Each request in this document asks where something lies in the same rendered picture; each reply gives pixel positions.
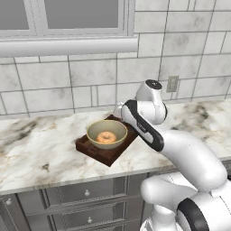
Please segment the grey cupboard panel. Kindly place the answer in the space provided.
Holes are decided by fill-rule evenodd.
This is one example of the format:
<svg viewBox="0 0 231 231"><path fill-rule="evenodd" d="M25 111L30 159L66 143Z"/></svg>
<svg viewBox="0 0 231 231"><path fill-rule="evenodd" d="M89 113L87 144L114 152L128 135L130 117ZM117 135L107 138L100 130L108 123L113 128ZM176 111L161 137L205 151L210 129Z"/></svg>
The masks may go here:
<svg viewBox="0 0 231 231"><path fill-rule="evenodd" d="M128 200L126 209L125 231L139 231L143 216L143 198L141 196L141 183L147 178L146 173L129 177Z"/></svg>

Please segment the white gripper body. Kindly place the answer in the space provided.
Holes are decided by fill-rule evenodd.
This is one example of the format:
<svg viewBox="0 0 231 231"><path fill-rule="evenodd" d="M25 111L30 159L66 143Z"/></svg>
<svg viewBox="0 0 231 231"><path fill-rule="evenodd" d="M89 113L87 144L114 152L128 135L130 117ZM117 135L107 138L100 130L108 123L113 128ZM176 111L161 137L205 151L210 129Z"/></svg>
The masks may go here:
<svg viewBox="0 0 231 231"><path fill-rule="evenodd" d="M123 105L124 105L124 102L118 102L116 104L114 112L113 112L113 116L114 117L117 117L119 119L122 118L122 116L121 116L121 110L122 110Z"/></svg>

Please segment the dark brown wooden tray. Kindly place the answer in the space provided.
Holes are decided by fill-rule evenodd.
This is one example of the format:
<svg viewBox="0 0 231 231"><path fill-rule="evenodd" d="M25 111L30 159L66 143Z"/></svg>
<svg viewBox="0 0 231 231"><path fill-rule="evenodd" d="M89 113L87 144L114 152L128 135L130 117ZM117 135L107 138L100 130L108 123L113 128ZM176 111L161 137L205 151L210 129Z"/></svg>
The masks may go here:
<svg viewBox="0 0 231 231"><path fill-rule="evenodd" d="M89 141L87 134L85 134L76 141L76 149L107 166L111 166L125 151L125 149L135 140L137 133L129 124L123 123L121 119L114 117L113 115L108 116L105 120L115 120L126 126L128 135L123 143L114 149L99 149Z"/></svg>

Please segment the orange glazed donut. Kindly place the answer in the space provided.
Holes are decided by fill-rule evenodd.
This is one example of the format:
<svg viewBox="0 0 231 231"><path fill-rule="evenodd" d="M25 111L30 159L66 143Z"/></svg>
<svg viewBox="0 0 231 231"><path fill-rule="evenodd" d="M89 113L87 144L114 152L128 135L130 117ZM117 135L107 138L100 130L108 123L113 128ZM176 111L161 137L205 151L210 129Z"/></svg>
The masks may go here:
<svg viewBox="0 0 231 231"><path fill-rule="evenodd" d="M104 131L97 135L97 141L99 143L114 143L116 135L112 132Z"/></svg>

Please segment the grey cupboard door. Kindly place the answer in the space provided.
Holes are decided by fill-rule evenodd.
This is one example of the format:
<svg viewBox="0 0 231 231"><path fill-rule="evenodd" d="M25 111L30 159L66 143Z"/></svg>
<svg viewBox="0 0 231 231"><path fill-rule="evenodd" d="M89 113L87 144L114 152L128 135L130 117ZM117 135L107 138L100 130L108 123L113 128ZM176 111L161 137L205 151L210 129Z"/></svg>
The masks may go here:
<svg viewBox="0 0 231 231"><path fill-rule="evenodd" d="M17 220L17 208L12 201L12 205L7 206L5 202L11 198L0 196L0 218L3 220L6 231L20 231L20 225Z"/></svg>

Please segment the grey framed window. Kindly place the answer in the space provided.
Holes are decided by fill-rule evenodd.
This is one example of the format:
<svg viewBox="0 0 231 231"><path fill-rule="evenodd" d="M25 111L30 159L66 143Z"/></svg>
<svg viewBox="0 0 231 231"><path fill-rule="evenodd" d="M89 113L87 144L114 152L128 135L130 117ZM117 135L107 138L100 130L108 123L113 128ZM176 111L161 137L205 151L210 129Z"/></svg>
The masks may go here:
<svg viewBox="0 0 231 231"><path fill-rule="evenodd" d="M135 0L0 0L0 39L129 36Z"/></svg>

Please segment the beige bowl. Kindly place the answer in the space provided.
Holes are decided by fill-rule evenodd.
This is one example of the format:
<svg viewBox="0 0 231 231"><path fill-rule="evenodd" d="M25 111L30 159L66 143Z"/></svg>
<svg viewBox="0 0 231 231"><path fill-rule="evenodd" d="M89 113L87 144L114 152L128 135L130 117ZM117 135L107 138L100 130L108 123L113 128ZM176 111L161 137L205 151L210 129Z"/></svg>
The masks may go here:
<svg viewBox="0 0 231 231"><path fill-rule="evenodd" d="M97 141L97 135L101 132L108 131L116 135L116 141L114 143L99 143ZM123 143L128 130L125 125L115 120L100 120L93 123L87 129L87 138L99 149L110 150L118 147Z"/></svg>

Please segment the grey window sill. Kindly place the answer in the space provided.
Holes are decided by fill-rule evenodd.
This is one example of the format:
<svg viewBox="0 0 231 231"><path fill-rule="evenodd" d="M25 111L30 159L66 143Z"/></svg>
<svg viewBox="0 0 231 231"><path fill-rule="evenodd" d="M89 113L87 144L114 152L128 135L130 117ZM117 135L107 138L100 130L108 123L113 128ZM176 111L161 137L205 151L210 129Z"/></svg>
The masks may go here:
<svg viewBox="0 0 231 231"><path fill-rule="evenodd" d="M0 42L0 58L138 51L138 37Z"/></svg>

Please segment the grey wall outlet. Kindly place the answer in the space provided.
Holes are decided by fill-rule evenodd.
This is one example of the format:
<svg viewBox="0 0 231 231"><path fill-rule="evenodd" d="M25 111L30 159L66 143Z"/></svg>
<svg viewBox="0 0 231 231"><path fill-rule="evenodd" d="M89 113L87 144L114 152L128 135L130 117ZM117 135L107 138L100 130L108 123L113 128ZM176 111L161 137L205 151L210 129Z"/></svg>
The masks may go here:
<svg viewBox="0 0 231 231"><path fill-rule="evenodd" d="M178 76L169 76L167 84L167 93L175 92L178 87L179 77Z"/></svg>

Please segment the grey drawer front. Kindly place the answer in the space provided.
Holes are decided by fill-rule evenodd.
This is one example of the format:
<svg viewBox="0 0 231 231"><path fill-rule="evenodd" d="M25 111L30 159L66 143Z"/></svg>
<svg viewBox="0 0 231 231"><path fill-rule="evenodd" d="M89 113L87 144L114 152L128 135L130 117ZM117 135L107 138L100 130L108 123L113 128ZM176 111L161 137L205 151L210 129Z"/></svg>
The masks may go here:
<svg viewBox="0 0 231 231"><path fill-rule="evenodd" d="M125 201L99 203L88 206L59 206L50 210L58 230L99 226L125 221Z"/></svg>
<svg viewBox="0 0 231 231"><path fill-rule="evenodd" d="M107 180L96 180L45 190L48 206L44 210L51 215L50 210L59 206L88 206L99 203L120 202L127 196L127 177ZM90 195L85 196L86 189Z"/></svg>

